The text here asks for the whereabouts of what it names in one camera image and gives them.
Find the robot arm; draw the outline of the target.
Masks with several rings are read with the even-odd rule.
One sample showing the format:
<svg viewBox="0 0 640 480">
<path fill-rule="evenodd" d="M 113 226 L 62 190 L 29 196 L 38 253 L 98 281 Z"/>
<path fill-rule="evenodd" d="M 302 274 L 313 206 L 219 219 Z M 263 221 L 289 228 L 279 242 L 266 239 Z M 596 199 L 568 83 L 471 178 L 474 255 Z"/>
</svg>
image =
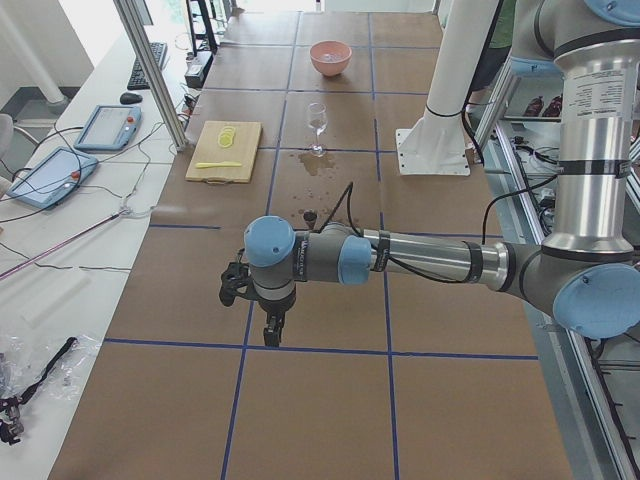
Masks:
<svg viewBox="0 0 640 480">
<path fill-rule="evenodd" d="M 630 134 L 639 66 L 635 1 L 520 1 L 511 57 L 552 63 L 563 76 L 554 226 L 540 245 L 448 241 L 326 221 L 297 231 L 283 218 L 248 225 L 220 298 L 256 301 L 264 341 L 281 341 L 300 282 L 365 283 L 404 271 L 445 284 L 480 283 L 518 297 L 586 338 L 639 320 L 639 274 L 622 233 L 632 170 Z"/>
</svg>

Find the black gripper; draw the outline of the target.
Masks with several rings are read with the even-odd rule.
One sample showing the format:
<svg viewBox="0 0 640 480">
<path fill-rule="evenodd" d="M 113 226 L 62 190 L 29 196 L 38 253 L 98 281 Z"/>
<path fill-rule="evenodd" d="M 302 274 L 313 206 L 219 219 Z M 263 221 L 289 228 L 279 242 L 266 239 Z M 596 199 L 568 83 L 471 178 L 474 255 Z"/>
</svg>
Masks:
<svg viewBox="0 0 640 480">
<path fill-rule="evenodd" d="M 267 325 L 263 330 L 264 344 L 266 346 L 279 347 L 282 341 L 286 313 L 293 307 L 293 299 L 262 299 L 259 300 L 258 303 L 266 313 Z"/>
</svg>

